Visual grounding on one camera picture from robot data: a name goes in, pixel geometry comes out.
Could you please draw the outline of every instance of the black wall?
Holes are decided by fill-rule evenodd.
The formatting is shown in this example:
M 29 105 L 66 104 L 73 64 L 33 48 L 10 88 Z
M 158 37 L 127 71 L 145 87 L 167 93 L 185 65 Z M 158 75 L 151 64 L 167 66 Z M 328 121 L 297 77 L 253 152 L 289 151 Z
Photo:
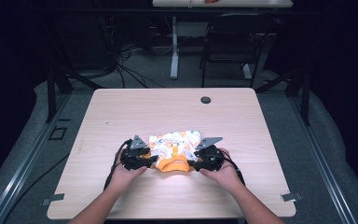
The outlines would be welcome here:
M 265 69 L 283 75 L 313 53 L 308 64 L 311 90 L 336 122 L 347 162 L 358 177 L 358 1 L 295 1 L 294 7 L 321 9 L 329 15 L 289 18 Z
M 0 167 L 30 117 L 47 67 L 14 1 L 0 1 Z

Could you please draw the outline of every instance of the black cable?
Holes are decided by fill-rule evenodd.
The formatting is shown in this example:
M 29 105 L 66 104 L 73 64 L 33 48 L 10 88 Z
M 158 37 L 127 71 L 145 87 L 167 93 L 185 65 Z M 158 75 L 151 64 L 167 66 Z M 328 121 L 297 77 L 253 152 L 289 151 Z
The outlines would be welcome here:
M 129 44 L 126 47 L 123 47 L 121 52 L 120 52 L 120 56 L 124 59 L 127 60 L 131 57 L 132 55 L 132 51 L 135 49 L 134 44 Z
M 92 75 L 82 75 L 82 77 L 86 77 L 88 79 L 94 79 L 97 77 L 106 77 L 107 75 L 111 74 L 113 71 L 115 71 L 116 63 L 114 66 L 110 66 L 109 68 L 106 68 L 104 71 L 102 71 L 99 74 L 92 74 Z
M 143 83 L 144 83 L 144 87 L 148 88 L 148 87 L 146 86 L 146 81 L 145 81 L 145 77 L 144 77 L 144 76 L 142 76 L 140 73 L 138 73 L 138 72 L 136 72 L 136 71 L 133 71 L 132 69 L 130 69 L 130 68 L 124 66 L 124 63 L 123 63 L 121 66 L 122 66 L 122 69 L 123 69 L 124 71 L 126 71 L 126 72 L 129 73 L 129 74 L 131 74 L 132 76 L 134 76 L 134 74 L 140 76 L 140 77 L 142 78 Z
M 145 77 L 145 76 L 141 75 L 139 72 L 134 71 L 134 70 L 131 70 L 131 69 L 130 69 L 130 68 L 128 68 L 128 67 L 126 67 L 126 69 L 128 69 L 128 70 L 130 70 L 131 72 L 135 73 L 136 75 L 138 75 L 138 76 L 142 77 L 142 79 L 143 79 L 143 80 L 147 79 L 147 80 L 149 80 L 150 82 L 153 82 L 154 84 L 156 84 L 156 85 L 160 86 L 161 88 L 164 88 L 163 86 L 159 85 L 157 82 L 153 81 L 152 79 L 150 79 L 150 78 L 148 78 L 148 77 Z
M 120 155 L 120 152 L 121 152 L 121 150 L 123 150 L 123 147 L 126 146 L 126 145 L 128 145 L 128 144 L 130 144 L 131 142 L 132 142 L 131 139 L 125 141 L 125 142 L 121 145 L 121 147 L 118 149 L 118 151 L 117 151 L 117 153 L 116 153 L 116 155 L 115 155 L 115 159 L 113 160 L 113 165 L 112 165 L 112 167 L 111 167 L 111 169 L 110 169 L 110 174 L 109 174 L 109 176 L 108 176 L 108 177 L 106 178 L 106 180 L 105 180 L 105 184 L 104 184 L 104 186 L 103 186 L 103 190 L 105 190 L 106 187 L 109 185 L 110 180 L 112 179 L 112 174 L 113 174 L 113 172 L 116 170 L 116 167 L 118 167 L 118 166 L 121 164 L 121 162 L 120 162 L 119 164 L 116 164 L 116 163 L 117 163 L 117 159 L 118 159 L 118 155 Z
M 206 154 L 206 155 L 203 155 L 203 156 L 209 157 L 209 158 L 219 158 L 219 159 L 223 159 L 223 160 L 228 161 L 229 163 L 231 163 L 234 166 L 235 171 L 237 172 L 238 178 L 240 179 L 242 184 L 246 186 L 245 180 L 243 179 L 243 176 L 242 176 L 241 169 L 237 166 L 237 164 L 235 164 L 235 162 L 229 157 L 229 155 L 225 151 L 221 151 L 221 152 L 225 153 L 228 156 L 228 158 L 226 158 L 224 156 L 216 156 L 216 155 L 209 155 L 209 154 Z
M 125 84 L 125 81 L 124 81 L 124 77 L 123 77 L 123 74 L 121 73 L 121 69 L 117 69 L 118 73 L 120 74 L 121 76 L 121 83 L 122 83 L 122 88 L 126 88 L 126 84 Z
M 69 154 L 66 154 L 62 159 L 60 159 L 59 161 L 57 161 L 53 166 L 51 166 L 46 172 L 44 172 L 41 176 L 39 176 L 21 195 L 20 197 L 16 200 L 16 202 L 14 202 L 14 204 L 11 206 L 10 210 L 8 210 L 5 219 L 3 221 L 3 223 L 7 222 L 7 219 L 9 218 L 10 214 L 13 212 L 14 208 L 19 204 L 19 202 L 21 201 L 21 199 L 25 196 L 25 194 L 40 180 L 42 179 L 45 175 L 47 175 L 50 171 L 52 171 L 54 168 L 56 168 L 61 162 L 63 162 L 66 158 L 69 157 Z
M 130 76 L 132 76 L 139 84 L 141 84 L 143 87 L 148 88 L 145 84 L 145 80 L 144 82 L 142 82 L 141 80 L 139 80 L 131 71 L 129 71 L 126 67 L 124 67 L 123 65 L 119 64 L 118 65 L 121 69 L 123 69 L 124 71 L 126 71 Z

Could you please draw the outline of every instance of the tabletop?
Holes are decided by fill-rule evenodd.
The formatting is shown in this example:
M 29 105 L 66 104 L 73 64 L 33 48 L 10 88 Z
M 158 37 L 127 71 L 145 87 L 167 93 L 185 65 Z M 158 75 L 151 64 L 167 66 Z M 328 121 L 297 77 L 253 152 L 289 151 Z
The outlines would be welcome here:
M 292 0 L 153 0 L 154 7 L 291 7 Z
M 211 102 L 203 103 L 202 97 Z M 246 186 L 279 217 L 296 208 L 284 202 L 289 192 L 269 129 L 255 92 L 247 88 L 104 89 L 94 92 L 78 131 L 48 217 L 69 219 L 102 191 L 121 144 L 139 135 L 200 131 L 223 137 L 217 147 L 229 150 Z M 236 218 L 234 199 L 196 171 L 162 173 L 148 169 L 120 196 L 110 219 Z

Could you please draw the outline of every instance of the table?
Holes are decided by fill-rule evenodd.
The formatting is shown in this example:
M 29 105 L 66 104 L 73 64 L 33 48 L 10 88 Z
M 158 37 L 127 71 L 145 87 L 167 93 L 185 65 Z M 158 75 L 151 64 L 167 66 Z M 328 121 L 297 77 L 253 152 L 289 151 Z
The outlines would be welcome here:
M 291 7 L 292 0 L 220 0 L 204 3 L 204 0 L 153 0 L 153 7 Z M 171 79 L 177 79 L 179 53 L 177 48 L 177 21 L 172 18 Z
M 210 97 L 204 104 L 201 97 Z M 252 89 L 117 89 L 94 92 L 55 194 L 48 217 L 74 217 L 103 190 L 115 153 L 136 134 L 196 130 L 223 137 L 247 187 L 279 217 L 296 208 L 255 92 Z M 111 219 L 238 218 L 233 198 L 198 172 L 148 169 L 120 196 Z

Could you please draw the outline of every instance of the black circular grommet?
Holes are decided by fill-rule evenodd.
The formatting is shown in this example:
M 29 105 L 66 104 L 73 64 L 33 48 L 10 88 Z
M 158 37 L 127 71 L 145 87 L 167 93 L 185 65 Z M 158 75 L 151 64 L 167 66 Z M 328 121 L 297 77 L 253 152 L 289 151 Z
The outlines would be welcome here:
M 209 104 L 211 102 L 211 98 L 209 98 L 208 96 L 202 96 L 201 97 L 201 101 L 203 104 Z

